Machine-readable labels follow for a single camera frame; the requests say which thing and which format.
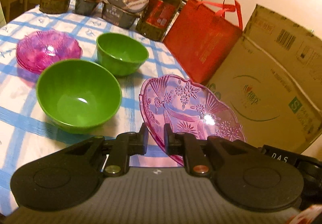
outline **green bowl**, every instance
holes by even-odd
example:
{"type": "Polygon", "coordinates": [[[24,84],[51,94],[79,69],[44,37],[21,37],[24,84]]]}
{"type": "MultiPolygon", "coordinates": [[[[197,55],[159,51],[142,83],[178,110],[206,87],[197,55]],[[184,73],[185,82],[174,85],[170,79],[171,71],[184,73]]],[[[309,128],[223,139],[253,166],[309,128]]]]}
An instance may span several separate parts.
{"type": "Polygon", "coordinates": [[[118,33],[101,34],[96,45],[100,65],[115,76],[134,73],[149,57],[140,42],[118,33]]]}
{"type": "Polygon", "coordinates": [[[59,61],[46,68],[36,91],[41,108],[53,123],[75,134],[104,124],[122,100],[116,78],[100,65],[81,59],[59,61]]]}

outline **pink bowl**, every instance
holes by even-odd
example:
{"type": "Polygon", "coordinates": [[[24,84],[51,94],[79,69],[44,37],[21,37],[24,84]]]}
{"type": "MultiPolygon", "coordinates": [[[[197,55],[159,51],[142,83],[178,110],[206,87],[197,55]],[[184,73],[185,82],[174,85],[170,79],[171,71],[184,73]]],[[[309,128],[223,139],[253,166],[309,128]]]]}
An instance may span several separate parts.
{"type": "MultiPolygon", "coordinates": [[[[139,95],[140,110],[150,134],[165,151],[163,126],[188,132],[198,139],[219,136],[230,141],[246,138],[234,112],[205,86],[176,75],[146,80],[139,95]]],[[[181,156],[171,156],[183,165],[181,156]]]]}
{"type": "Polygon", "coordinates": [[[56,30],[35,31],[17,44],[17,62],[23,68],[40,74],[51,64],[63,59],[79,59],[78,41],[56,30]]]}

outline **red bag handle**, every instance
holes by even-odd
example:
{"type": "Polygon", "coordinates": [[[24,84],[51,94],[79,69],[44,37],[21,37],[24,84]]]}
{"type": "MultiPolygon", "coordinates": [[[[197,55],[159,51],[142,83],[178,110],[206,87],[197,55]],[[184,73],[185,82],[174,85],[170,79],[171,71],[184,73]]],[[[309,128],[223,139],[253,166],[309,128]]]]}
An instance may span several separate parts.
{"type": "Polygon", "coordinates": [[[223,4],[220,3],[216,3],[216,2],[210,2],[210,1],[199,1],[197,3],[197,7],[199,7],[201,4],[207,4],[207,5],[212,5],[212,6],[216,6],[219,8],[222,8],[220,10],[218,10],[215,15],[217,17],[223,17],[225,18],[225,12],[237,12],[237,18],[238,18],[238,24],[239,24],[239,28],[241,30],[243,30],[243,19],[242,19],[242,12],[240,10],[240,4],[238,3],[238,1],[235,1],[235,5],[231,5],[231,4],[225,4],[225,0],[223,0],[223,4]]]}

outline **barcode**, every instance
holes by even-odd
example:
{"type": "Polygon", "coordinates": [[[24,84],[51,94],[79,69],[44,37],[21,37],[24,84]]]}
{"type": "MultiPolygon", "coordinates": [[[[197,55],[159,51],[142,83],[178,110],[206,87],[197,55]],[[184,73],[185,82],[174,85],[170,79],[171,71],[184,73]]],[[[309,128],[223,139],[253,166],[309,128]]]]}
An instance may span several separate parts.
{"type": "Polygon", "coordinates": [[[291,33],[286,30],[282,30],[279,36],[276,39],[276,42],[279,43],[283,48],[289,50],[294,43],[296,37],[291,35],[291,33]]]}

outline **large cardboard box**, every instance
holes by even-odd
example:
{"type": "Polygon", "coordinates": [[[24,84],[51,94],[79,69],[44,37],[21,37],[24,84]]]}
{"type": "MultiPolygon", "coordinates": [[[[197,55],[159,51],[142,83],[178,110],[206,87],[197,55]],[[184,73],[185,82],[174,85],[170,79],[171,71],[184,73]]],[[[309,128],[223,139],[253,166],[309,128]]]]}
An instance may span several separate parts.
{"type": "Polygon", "coordinates": [[[322,55],[322,41],[308,33],[257,5],[243,36],[208,82],[236,114],[249,144],[302,153],[321,134],[322,92],[315,92],[319,85],[312,77],[322,69],[315,69],[322,67],[316,57],[322,55]],[[305,63],[303,45],[311,50],[305,63]],[[299,63],[304,63],[300,70],[299,63]]]}

